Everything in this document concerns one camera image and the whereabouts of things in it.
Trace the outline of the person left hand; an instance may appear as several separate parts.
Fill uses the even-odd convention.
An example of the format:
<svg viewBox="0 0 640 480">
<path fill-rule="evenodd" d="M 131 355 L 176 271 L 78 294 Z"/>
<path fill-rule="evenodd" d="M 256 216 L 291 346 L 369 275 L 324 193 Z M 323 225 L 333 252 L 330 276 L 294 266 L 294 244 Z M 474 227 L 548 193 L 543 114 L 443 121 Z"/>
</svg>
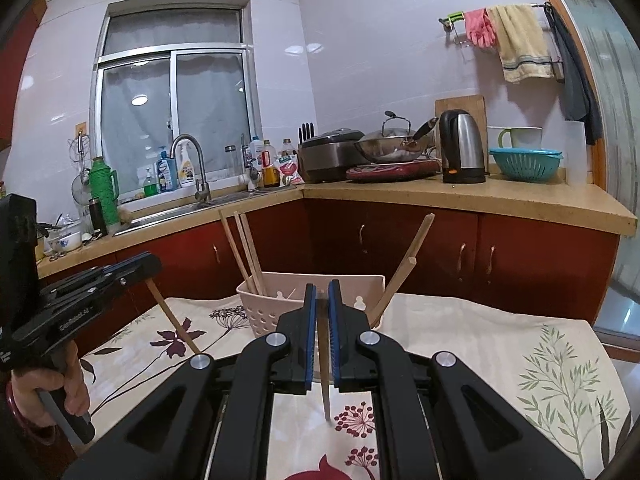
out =
<svg viewBox="0 0 640 480">
<path fill-rule="evenodd" d="M 88 413 L 90 398 L 84 372 L 78 359 L 77 344 L 72 340 L 65 346 L 66 371 L 64 374 L 48 368 L 12 370 L 13 399 L 24 419 L 36 427 L 54 425 L 51 414 L 40 401 L 37 391 L 65 390 L 64 408 L 68 414 L 82 417 Z"/>
</svg>

